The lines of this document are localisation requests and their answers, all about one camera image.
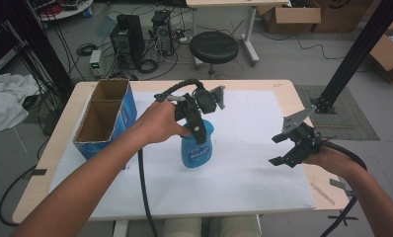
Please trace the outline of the black metal post with foot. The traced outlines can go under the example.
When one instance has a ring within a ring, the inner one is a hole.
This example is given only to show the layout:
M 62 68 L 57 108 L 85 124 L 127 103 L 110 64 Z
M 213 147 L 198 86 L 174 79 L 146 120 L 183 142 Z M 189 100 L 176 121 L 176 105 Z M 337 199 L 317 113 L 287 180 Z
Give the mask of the black metal post with foot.
M 353 43 L 329 84 L 316 99 L 316 114 L 326 114 L 348 85 L 365 57 L 393 23 L 393 0 L 381 0 Z

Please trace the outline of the white desk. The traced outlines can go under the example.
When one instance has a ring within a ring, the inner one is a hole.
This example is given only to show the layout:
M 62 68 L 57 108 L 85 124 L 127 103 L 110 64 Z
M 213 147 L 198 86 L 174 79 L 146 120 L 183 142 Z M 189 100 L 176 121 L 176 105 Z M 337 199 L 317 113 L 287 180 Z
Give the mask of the white desk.
M 247 50 L 249 54 L 249 61 L 252 64 L 256 64 L 260 62 L 260 58 L 257 55 L 252 43 L 251 36 L 252 30 L 254 26 L 254 21 L 256 17 L 257 7 L 258 6 L 273 6 L 285 4 L 288 0 L 186 0 L 187 6 L 192 9 L 193 13 L 193 36 L 196 35 L 197 30 L 197 17 L 196 11 L 198 8 L 202 7 L 222 7 L 222 6 L 249 6 L 248 20 L 246 32 L 241 36 L 241 40 L 244 48 Z

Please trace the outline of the black tape cross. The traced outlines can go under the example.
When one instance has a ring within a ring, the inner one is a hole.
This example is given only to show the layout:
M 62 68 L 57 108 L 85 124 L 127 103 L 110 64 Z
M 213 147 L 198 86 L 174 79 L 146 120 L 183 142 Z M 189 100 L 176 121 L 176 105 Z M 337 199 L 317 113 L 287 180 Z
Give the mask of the black tape cross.
M 339 226 L 343 224 L 344 226 L 348 226 L 349 221 L 358 221 L 358 218 L 355 216 L 349 216 L 346 213 L 340 211 L 338 214 L 329 215 L 328 218 L 332 220 L 332 226 Z

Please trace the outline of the large black computer tower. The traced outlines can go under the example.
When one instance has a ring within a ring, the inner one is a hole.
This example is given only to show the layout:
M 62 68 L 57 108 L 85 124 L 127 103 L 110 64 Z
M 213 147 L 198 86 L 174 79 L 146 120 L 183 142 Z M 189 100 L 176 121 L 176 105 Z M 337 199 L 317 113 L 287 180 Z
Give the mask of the large black computer tower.
M 145 42 L 138 16 L 117 15 L 117 24 L 110 33 L 110 39 L 120 61 L 130 65 L 141 62 Z

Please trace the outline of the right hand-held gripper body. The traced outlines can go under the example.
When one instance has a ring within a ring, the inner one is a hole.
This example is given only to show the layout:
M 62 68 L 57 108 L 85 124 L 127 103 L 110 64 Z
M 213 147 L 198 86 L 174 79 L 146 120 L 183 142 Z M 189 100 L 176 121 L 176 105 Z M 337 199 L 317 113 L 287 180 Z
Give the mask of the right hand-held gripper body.
M 283 163 L 291 168 L 302 163 L 310 154 L 319 150 L 321 135 L 305 122 L 315 111 L 316 106 L 311 105 L 309 108 L 283 119 L 281 133 L 294 143 L 294 147 L 283 156 Z

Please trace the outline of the grey tape strip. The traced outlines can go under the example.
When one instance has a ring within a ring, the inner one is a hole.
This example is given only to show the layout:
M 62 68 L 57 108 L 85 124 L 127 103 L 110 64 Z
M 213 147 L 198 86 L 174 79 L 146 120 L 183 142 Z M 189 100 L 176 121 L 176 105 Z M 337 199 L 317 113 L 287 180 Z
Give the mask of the grey tape strip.
M 346 185 L 344 183 L 342 183 L 341 181 L 337 181 L 335 179 L 330 179 L 330 185 L 334 186 L 336 188 L 342 189 L 346 193 L 347 197 L 354 196 L 354 192 L 351 190 L 348 190 Z

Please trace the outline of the person's right hand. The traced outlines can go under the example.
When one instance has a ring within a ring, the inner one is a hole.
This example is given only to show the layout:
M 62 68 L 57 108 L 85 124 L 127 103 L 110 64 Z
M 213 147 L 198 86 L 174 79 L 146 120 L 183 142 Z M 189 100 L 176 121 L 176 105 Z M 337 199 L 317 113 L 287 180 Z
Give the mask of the person's right hand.
M 303 163 L 319 166 L 349 182 L 367 175 L 367 172 L 348 155 L 327 146 L 321 146 L 317 154 L 309 155 Z

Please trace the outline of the closed brown cardboard box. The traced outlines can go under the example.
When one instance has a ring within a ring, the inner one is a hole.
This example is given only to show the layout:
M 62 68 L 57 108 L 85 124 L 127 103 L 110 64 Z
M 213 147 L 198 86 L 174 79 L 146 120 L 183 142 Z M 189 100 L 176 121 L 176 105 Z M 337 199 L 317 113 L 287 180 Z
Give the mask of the closed brown cardboard box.
M 321 8 L 321 22 L 312 27 L 317 34 L 352 32 L 373 0 L 315 0 Z

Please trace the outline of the round white table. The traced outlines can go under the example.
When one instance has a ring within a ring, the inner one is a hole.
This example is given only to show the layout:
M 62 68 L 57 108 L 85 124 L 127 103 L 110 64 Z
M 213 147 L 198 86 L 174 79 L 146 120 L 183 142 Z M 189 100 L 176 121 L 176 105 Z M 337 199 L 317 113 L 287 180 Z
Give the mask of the round white table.
M 92 15 L 94 0 L 28 0 L 35 15 L 43 22 L 60 20 L 80 13 Z

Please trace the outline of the person's left hand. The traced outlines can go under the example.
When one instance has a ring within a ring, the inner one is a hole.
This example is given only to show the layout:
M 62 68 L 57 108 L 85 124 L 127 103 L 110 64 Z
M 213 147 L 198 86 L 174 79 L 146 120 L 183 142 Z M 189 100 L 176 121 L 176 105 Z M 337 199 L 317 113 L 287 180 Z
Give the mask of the person's left hand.
M 132 134 L 142 146 L 163 142 L 173 135 L 190 135 L 188 128 L 175 121 L 175 109 L 171 102 L 152 103 L 132 127 Z

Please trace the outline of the black round stool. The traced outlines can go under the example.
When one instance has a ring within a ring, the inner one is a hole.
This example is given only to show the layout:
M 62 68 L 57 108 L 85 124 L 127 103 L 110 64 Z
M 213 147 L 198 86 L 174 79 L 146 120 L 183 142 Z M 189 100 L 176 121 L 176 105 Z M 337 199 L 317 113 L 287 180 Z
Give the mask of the black round stool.
M 208 74 L 213 78 L 214 66 L 234 60 L 239 53 L 239 44 L 225 33 L 203 32 L 192 38 L 190 51 L 195 58 L 209 64 Z

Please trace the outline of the light wooden table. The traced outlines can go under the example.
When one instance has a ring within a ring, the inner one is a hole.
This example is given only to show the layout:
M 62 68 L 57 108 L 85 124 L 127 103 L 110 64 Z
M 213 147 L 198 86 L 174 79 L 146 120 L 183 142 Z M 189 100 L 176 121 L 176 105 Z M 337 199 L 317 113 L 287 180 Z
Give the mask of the light wooden table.
M 238 92 L 242 92 L 242 91 L 257 91 L 257 90 L 261 90 L 261 91 L 268 91 L 271 90 L 275 93 L 277 102 L 279 104 L 279 106 L 281 107 L 281 109 L 283 110 L 283 113 L 285 115 L 289 115 L 289 113 L 295 112 L 296 109 L 301 109 L 301 102 L 300 99 L 298 99 L 298 95 L 297 92 L 295 90 L 295 87 L 293 86 L 293 84 L 288 81 L 288 80 L 267 80 L 267 81 L 261 81 L 261 80 L 249 80 L 249 81 L 242 81 L 242 80 L 226 80 L 223 81 L 225 83 L 225 86 L 229 86 L 231 88 L 232 91 L 238 91 Z M 77 114 L 79 114 L 80 117 L 80 105 L 76 106 L 76 103 L 80 103 L 80 102 L 86 102 L 86 94 L 87 93 L 92 93 L 92 91 L 96 88 L 98 82 L 82 82 L 78 85 L 75 86 L 75 89 L 73 91 L 73 94 L 70 96 L 69 99 L 69 105 L 68 105 L 68 109 L 64 109 L 63 111 L 63 118 L 61 118 L 57 123 L 57 135 L 63 135 L 62 132 L 63 130 L 67 130 L 68 128 L 64 128 L 64 125 L 70 125 L 69 124 L 69 120 L 70 117 L 68 115 L 68 111 L 71 109 L 76 109 L 74 110 Z M 45 148 L 45 161 L 46 162 L 51 162 L 51 160 L 54 160 L 56 162 L 57 160 L 57 156 L 60 156 L 59 153 L 61 152 L 57 152 L 57 150 L 55 149 L 60 149 L 62 148 L 62 142 L 57 142 L 57 140 L 59 138 L 62 138 L 57 136 L 57 135 L 52 135 L 51 136 L 51 148 Z M 37 206 L 46 198 L 47 196 L 43 195 L 43 197 L 39 197 L 42 198 L 40 200 L 37 201 Z M 28 210 L 30 210 L 31 212 L 37 207 L 37 206 L 33 206 L 33 205 L 28 205 L 28 207 L 26 207 Z M 24 214 L 25 216 L 19 216 L 21 217 L 20 220 L 22 220 L 22 222 L 24 221 L 24 219 L 31 213 L 28 213 L 27 210 L 25 210 L 25 212 L 23 212 L 22 210 L 19 211 L 17 208 L 17 215 L 18 214 Z

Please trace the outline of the white foam mat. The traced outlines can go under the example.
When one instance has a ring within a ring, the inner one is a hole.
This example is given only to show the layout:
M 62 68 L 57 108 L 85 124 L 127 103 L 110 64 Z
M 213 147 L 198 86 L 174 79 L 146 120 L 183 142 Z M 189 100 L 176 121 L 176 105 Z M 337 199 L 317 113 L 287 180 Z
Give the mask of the white foam mat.
M 210 216 L 311 210 L 316 204 L 302 167 L 274 166 L 293 144 L 274 143 L 282 112 L 275 93 L 226 91 L 225 108 L 207 115 L 214 126 L 211 158 L 187 168 L 181 139 L 151 144 L 142 165 L 131 159 L 95 208 L 92 219 Z

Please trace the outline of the blue bottle with white cap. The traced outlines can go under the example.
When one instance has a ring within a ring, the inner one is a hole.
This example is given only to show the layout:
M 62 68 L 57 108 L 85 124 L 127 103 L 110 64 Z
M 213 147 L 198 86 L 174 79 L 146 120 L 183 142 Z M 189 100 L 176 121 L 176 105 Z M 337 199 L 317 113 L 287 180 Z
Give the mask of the blue bottle with white cap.
M 187 168 L 196 168 L 206 163 L 212 155 L 211 135 L 214 127 L 210 121 L 204 119 L 203 124 L 206 130 L 206 141 L 197 144 L 197 140 L 192 136 L 182 136 L 181 156 Z

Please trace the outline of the slim black computer tower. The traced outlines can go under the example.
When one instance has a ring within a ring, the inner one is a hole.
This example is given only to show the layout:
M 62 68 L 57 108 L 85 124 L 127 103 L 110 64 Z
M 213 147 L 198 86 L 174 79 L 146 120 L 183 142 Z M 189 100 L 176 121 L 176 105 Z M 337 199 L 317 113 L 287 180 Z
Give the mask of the slim black computer tower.
M 156 40 L 156 50 L 162 56 L 171 56 L 173 54 L 171 12 L 169 10 L 157 10 L 151 22 L 153 24 L 153 35 Z

